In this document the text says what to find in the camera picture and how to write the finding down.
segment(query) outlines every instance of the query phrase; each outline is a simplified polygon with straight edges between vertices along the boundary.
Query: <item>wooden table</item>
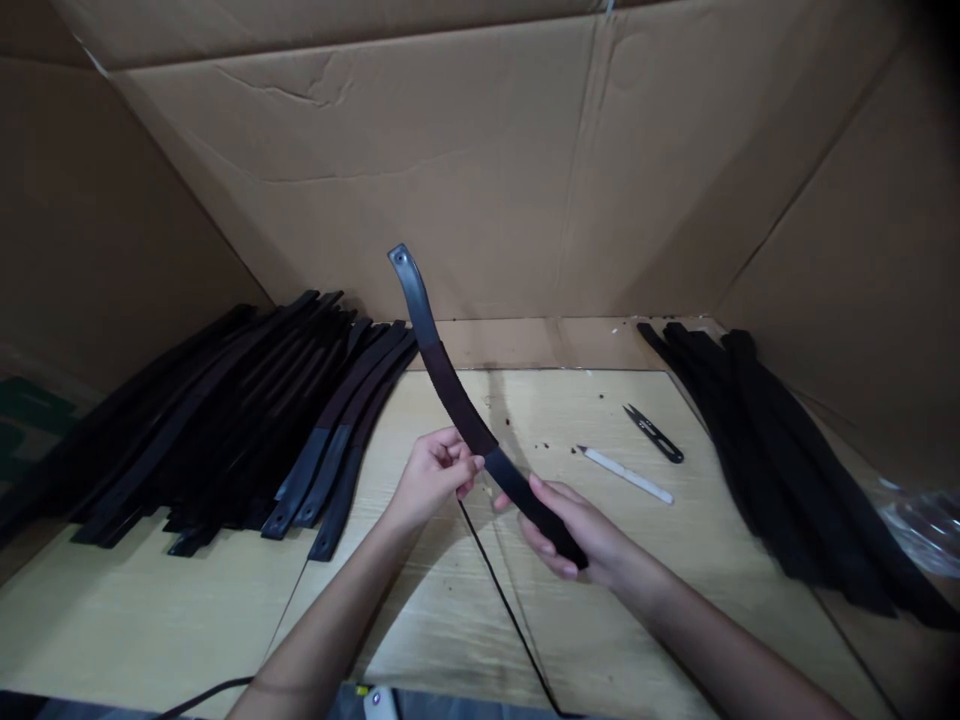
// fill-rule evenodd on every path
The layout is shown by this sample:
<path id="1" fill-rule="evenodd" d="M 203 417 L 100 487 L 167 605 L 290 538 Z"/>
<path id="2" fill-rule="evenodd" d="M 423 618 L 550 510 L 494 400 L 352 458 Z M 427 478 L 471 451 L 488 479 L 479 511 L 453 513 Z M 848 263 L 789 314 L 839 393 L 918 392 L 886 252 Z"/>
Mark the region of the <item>wooden table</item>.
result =
<path id="1" fill-rule="evenodd" d="M 523 468 L 571 484 L 627 534 L 795 663 L 857 717 L 886 706 L 818 601 L 787 580 L 744 527 L 713 446 L 662 372 L 465 371 L 464 386 Z M 672 465 L 620 408 L 643 410 L 684 451 Z M 0 686 L 162 710 L 253 673 L 382 512 L 413 440 L 448 422 L 423 372 L 399 383 L 367 452 L 333 562 L 305 563 L 316 531 L 280 543 L 222 532 L 203 556 L 171 558 L 159 517 L 114 550 L 71 545 L 72 528 L 0 588 Z M 655 478 L 668 507 L 572 453 L 607 453 Z M 660 646 L 599 588 L 561 583 L 522 543 L 492 490 L 468 511 L 561 707 L 610 717 L 706 717 L 709 705 Z M 455 503 L 426 528 L 395 582 L 354 677 L 546 707 Z M 199 713 L 220 717 L 235 694 Z"/>

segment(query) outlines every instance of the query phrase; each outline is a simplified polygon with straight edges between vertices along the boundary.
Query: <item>cardboard wall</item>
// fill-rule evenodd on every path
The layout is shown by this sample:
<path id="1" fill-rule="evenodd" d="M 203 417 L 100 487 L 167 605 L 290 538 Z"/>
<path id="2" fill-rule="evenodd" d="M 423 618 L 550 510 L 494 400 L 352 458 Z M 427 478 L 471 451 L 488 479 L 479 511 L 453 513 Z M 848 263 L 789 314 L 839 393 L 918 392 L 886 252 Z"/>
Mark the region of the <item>cardboard wall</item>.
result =
<path id="1" fill-rule="evenodd" d="M 595 12 L 603 0 L 52 0 L 106 68 Z"/>
<path id="2" fill-rule="evenodd" d="M 887 62 L 882 2 L 683 0 L 111 75 L 271 297 L 711 311 Z"/>
<path id="3" fill-rule="evenodd" d="M 0 57 L 93 67 L 53 6 L 40 0 L 0 3 Z"/>
<path id="4" fill-rule="evenodd" d="M 100 74 L 5 57 L 0 87 L 0 369 L 106 393 L 234 304 L 269 305 Z"/>
<path id="5" fill-rule="evenodd" d="M 717 310 L 908 488 L 960 467 L 960 115 L 911 39 Z"/>

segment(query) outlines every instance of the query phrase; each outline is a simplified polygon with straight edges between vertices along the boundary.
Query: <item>hand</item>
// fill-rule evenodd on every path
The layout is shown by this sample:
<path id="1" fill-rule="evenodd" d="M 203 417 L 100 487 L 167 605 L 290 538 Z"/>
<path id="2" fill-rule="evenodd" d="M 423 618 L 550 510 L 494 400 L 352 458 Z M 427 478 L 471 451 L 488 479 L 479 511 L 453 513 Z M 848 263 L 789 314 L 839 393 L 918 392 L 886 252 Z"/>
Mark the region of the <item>hand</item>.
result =
<path id="1" fill-rule="evenodd" d="M 397 490 L 387 507 L 389 517 L 409 529 L 427 522 L 451 493 L 463 500 L 483 470 L 483 456 L 474 455 L 454 427 L 417 438 Z"/>
<path id="2" fill-rule="evenodd" d="M 602 512 L 573 488 L 559 482 L 545 482 L 530 474 L 530 489 L 540 502 L 563 520 L 567 530 L 590 561 L 583 575 L 606 588 L 613 587 L 631 552 L 643 552 Z M 510 498 L 500 495 L 493 503 L 497 510 L 510 506 Z M 530 520 L 518 514 L 520 532 L 530 548 L 553 574 L 563 580 L 576 580 L 580 572 L 569 558 L 557 555 L 553 543 Z"/>

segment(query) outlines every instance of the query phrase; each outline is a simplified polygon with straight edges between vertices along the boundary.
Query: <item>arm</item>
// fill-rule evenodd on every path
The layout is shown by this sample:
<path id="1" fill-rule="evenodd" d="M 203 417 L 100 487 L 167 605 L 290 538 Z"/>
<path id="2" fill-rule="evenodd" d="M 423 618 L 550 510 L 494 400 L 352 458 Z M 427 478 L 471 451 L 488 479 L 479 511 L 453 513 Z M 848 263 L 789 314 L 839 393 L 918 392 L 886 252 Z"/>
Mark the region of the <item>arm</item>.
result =
<path id="1" fill-rule="evenodd" d="M 483 458 L 455 428 L 413 446 L 386 511 L 257 673 L 229 720 L 326 717 L 405 550 L 440 506 L 473 487 Z"/>
<path id="2" fill-rule="evenodd" d="M 700 593 L 641 549 L 599 510 L 563 483 L 530 476 L 530 487 L 563 520 L 583 548 L 583 571 L 613 592 L 667 646 L 731 717 L 849 718 L 823 690 L 720 612 Z M 509 504 L 505 496 L 496 506 Z M 557 576 L 574 580 L 577 566 L 523 515 L 520 529 Z"/>

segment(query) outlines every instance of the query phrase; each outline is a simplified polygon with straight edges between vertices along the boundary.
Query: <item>stack of leather straps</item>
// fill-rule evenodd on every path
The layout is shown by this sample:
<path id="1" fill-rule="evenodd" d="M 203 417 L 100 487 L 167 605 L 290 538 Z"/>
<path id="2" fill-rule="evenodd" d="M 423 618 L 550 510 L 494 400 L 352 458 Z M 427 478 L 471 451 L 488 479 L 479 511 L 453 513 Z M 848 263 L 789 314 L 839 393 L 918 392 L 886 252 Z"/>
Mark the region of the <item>stack of leather straps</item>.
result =
<path id="1" fill-rule="evenodd" d="M 710 432 L 750 531 L 783 572 L 853 605 L 960 630 L 954 610 L 891 535 L 793 394 L 757 359 L 750 334 L 721 345 L 669 323 L 637 329 L 686 386 Z"/>
<path id="2" fill-rule="evenodd" d="M 222 528 L 260 530 L 332 417 L 350 429 L 336 459 L 321 448 L 305 490 L 324 469 L 310 515 L 332 554 L 376 418 L 417 352 L 402 322 L 357 319 L 341 296 L 309 291 L 261 316 L 238 306 L 157 358 L 0 499 L 0 543 L 36 517 L 67 516 L 82 524 L 74 542 L 111 548 L 160 507 L 178 535 L 171 555 Z"/>

